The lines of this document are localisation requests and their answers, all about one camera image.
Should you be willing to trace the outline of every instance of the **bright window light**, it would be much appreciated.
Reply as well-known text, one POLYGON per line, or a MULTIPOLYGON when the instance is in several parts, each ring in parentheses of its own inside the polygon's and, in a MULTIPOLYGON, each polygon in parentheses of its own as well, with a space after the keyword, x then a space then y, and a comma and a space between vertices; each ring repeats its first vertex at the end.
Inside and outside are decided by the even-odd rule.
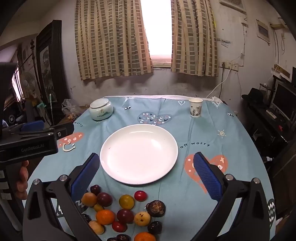
POLYGON ((171 0, 141 0, 143 21, 154 67, 170 67, 172 58, 171 0))
POLYGON ((24 97, 24 94, 22 92, 22 88, 20 85, 20 76, 19 76, 18 67, 15 71, 15 75, 12 76, 12 86, 13 86, 13 89, 15 90, 15 94, 17 96, 17 101, 20 102, 22 97, 24 97))

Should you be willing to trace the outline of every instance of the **remote control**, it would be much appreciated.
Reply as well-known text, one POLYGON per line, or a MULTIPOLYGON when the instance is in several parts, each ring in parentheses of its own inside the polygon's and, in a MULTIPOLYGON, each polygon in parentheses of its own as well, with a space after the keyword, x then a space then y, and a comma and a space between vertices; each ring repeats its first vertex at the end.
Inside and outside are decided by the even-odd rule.
POLYGON ((276 119, 276 116, 270 110, 266 110, 266 113, 269 114, 273 119, 276 119))

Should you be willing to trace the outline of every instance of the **curtain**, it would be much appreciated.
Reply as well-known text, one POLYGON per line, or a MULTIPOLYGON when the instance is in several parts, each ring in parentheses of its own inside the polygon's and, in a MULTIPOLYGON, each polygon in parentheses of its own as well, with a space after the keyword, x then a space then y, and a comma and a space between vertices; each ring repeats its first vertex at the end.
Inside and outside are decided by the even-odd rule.
POLYGON ((215 20, 210 0, 171 0, 172 72, 218 76, 215 20))
POLYGON ((153 71, 140 0, 76 0, 75 42, 82 80, 153 71))

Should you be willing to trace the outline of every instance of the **plastic bag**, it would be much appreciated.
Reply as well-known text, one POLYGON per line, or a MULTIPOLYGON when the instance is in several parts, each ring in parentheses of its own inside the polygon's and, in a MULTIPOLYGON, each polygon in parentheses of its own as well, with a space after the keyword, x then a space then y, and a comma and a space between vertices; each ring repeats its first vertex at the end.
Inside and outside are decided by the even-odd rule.
POLYGON ((74 122, 84 112, 73 99, 65 99, 62 103, 62 112, 67 116, 69 120, 74 122))

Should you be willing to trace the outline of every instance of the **blue gripper pad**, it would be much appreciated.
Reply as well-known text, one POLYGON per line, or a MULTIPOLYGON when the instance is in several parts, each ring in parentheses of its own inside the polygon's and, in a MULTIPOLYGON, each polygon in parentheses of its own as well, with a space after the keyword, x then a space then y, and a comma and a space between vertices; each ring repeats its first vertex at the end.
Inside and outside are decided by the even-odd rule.
POLYGON ((20 131, 42 131, 44 129, 44 122, 37 120, 29 123, 25 123, 20 131))
POLYGON ((193 165, 210 197, 219 202, 222 198, 222 185, 201 152, 195 153, 193 165))
POLYGON ((71 184, 70 194, 73 202, 81 200, 99 167, 100 158, 96 153, 92 153, 82 166, 74 168, 72 173, 76 170, 79 171, 79 168, 81 170, 77 178, 71 184))

